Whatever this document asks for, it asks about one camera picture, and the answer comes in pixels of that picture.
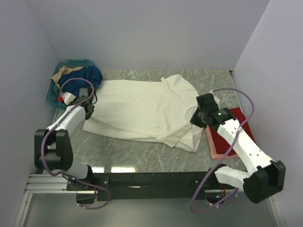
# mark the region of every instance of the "white towel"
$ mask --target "white towel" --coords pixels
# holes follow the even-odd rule
[[[118,139],[163,142],[196,152],[202,129],[189,120],[197,108],[197,96],[181,75],[161,82],[105,80],[83,130]]]

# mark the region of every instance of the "teal laundry basket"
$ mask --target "teal laundry basket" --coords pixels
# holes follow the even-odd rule
[[[92,65],[96,65],[93,61],[91,60],[66,60],[62,61],[55,69],[55,72],[53,74],[56,74],[59,72],[59,69],[62,68],[63,66],[66,66],[68,68],[76,68],[76,67],[89,67]],[[47,96],[46,99],[48,103],[52,106],[58,107],[60,109],[66,109],[67,105],[64,103],[60,103],[58,101],[59,97],[59,89],[55,85],[55,82],[51,80],[51,84],[48,88]]]

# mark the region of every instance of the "table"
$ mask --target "table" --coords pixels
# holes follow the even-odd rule
[[[199,94],[218,88],[232,87],[234,84],[227,70],[103,70],[104,80],[127,79],[140,81],[160,81],[162,77],[180,74],[189,81]],[[219,91],[219,108],[235,108],[240,103],[234,91]],[[64,110],[57,110],[58,119]],[[196,153],[179,148],[170,148],[162,143],[137,142],[109,138],[84,131],[84,120],[70,135],[74,158],[90,165],[95,173],[124,172],[190,172],[207,171],[217,160],[213,160],[206,132]],[[232,168],[245,170],[240,159],[227,159],[223,163]]]

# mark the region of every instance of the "tan fabric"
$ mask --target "tan fabric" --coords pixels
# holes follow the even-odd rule
[[[59,69],[59,72],[56,73],[55,75],[52,76],[52,80],[55,82],[55,85],[57,86],[57,88],[60,89],[60,85],[58,84],[60,78],[62,75],[65,75],[65,74],[69,74],[73,71],[77,71],[77,70],[80,70],[82,69],[83,67],[76,67],[76,68],[67,68],[66,66],[63,66]]]

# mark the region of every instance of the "blue cloth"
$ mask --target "blue cloth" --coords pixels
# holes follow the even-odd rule
[[[62,75],[58,84],[60,87],[62,84],[71,78],[83,78],[87,79],[94,86],[95,90],[100,86],[103,76],[101,74],[100,69],[98,69],[95,65],[89,66],[87,68],[83,68],[77,71],[73,71],[69,74]],[[80,88],[89,88],[90,85],[83,80],[72,80],[64,85],[62,92],[70,92],[74,96],[79,96]]]

